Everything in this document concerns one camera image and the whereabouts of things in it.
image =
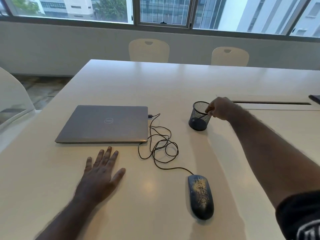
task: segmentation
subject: mouse cable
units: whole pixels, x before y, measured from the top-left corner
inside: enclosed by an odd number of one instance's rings
[[[150,138],[150,148],[149,148],[149,149],[150,149],[150,155],[149,155],[148,157],[145,157],[145,158],[140,155],[140,145],[144,143],[144,142],[142,142],[142,143],[140,143],[140,144],[138,145],[138,154],[139,154],[139,157],[140,157],[141,159],[143,159],[143,160],[146,160],[146,159],[152,157],[152,158],[153,158],[153,161],[154,161],[154,164],[155,164],[158,168],[160,168],[160,169],[163,169],[163,170],[171,170],[171,169],[180,168],[180,169],[184,169],[184,170],[188,171],[189,173],[191,173],[191,174],[193,175],[193,173],[192,173],[190,170],[188,170],[188,169],[186,169],[186,168],[183,168],[183,167],[162,168],[162,167],[160,167],[160,166],[156,163],[156,161],[159,162],[159,163],[164,163],[164,164],[169,163],[169,162],[173,161],[173,160],[178,156],[178,154],[179,154],[179,149],[178,149],[177,143],[175,143],[175,142],[173,142],[173,141],[170,141],[170,138],[171,138],[171,135],[172,135],[172,134],[171,134],[171,131],[170,131],[168,128],[163,127],[163,126],[153,126],[153,125],[152,125],[153,121],[154,121],[156,118],[158,118],[159,116],[160,116],[159,113],[158,113],[157,115],[153,115],[153,116],[150,115],[150,116],[148,116],[148,117],[154,117],[154,119],[151,121],[151,123],[150,123],[150,125],[149,125],[150,136],[148,137],[148,140],[149,140],[149,138]],[[160,134],[160,133],[156,130],[156,128],[166,129],[166,130],[169,131],[170,134],[169,134],[169,135]],[[156,132],[156,134],[152,134],[152,133],[151,133],[151,129],[153,129],[153,130]],[[161,136],[161,137],[163,137],[163,139],[159,140],[159,141],[155,144],[155,146],[153,147],[153,149],[151,149],[151,142],[152,142],[152,137],[153,137],[153,136]],[[159,143],[161,143],[161,142],[165,142],[165,145],[159,146]],[[173,144],[173,145],[175,146],[175,148],[177,149],[177,153],[174,154],[174,155],[170,155],[170,154],[167,152],[167,147],[168,147],[170,144]],[[162,148],[164,148],[164,152],[166,153],[167,156],[173,157],[171,160],[169,160],[169,161],[159,161],[158,159],[155,158],[156,151],[157,151],[157,150],[160,150],[160,149],[162,149]]]

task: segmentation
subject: black mouse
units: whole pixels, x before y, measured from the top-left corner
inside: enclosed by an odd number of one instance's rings
[[[214,201],[208,180],[201,175],[190,175],[188,184],[193,213],[201,220],[210,219],[214,214]]]

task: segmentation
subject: white chair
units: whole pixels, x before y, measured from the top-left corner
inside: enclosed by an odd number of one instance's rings
[[[0,152],[39,112],[22,84],[0,67]]]
[[[169,45],[161,40],[136,39],[129,44],[131,61],[167,63],[169,52]]]
[[[215,48],[211,56],[211,65],[214,66],[246,67],[248,62],[248,52],[235,47]]]

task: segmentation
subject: pen holder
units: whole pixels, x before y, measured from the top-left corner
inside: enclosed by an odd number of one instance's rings
[[[193,104],[193,110],[189,120],[189,126],[196,131],[204,131],[207,128],[210,117],[206,112],[209,103],[198,101]]]

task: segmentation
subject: black sleeve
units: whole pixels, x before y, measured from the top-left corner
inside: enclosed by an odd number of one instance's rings
[[[286,198],[275,216],[286,240],[320,240],[320,191]]]

